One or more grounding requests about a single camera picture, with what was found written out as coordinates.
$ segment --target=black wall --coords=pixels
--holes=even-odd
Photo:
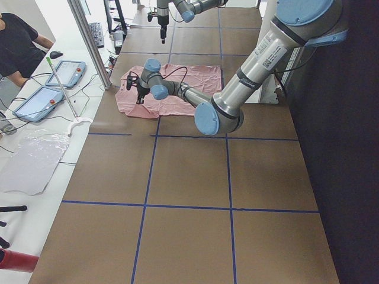
[[[348,39],[319,47],[288,103],[341,284],[379,283],[379,1],[351,1]]]

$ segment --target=red cylinder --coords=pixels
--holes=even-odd
[[[0,248],[0,269],[33,272],[37,261],[38,256]]]

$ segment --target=wrinkled cloth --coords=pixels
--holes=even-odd
[[[180,65],[166,64],[160,69],[163,77],[169,75]],[[220,66],[187,66],[188,72],[184,82],[209,95],[221,91],[221,67]],[[121,77],[121,87],[116,93],[116,102],[118,110],[125,113],[128,117],[139,118],[158,118],[164,115],[186,115],[193,116],[195,108],[184,102],[177,96],[168,96],[163,100],[156,100],[151,93],[145,96],[143,104],[137,102],[137,88],[132,87],[129,91],[126,89],[126,79],[129,72],[137,73],[139,76],[143,67],[132,67],[124,76]],[[179,69],[171,74],[166,80],[181,82],[185,74],[185,69]]]

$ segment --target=black shirt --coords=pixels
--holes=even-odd
[[[1,15],[6,26],[0,31],[0,74],[6,77],[20,71],[29,78],[45,56],[33,44],[38,32],[14,14]]]

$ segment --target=keyboard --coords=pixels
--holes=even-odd
[[[88,24],[89,30],[91,31],[92,37],[95,40],[97,48],[104,47],[104,35],[102,34],[101,23],[90,22]]]

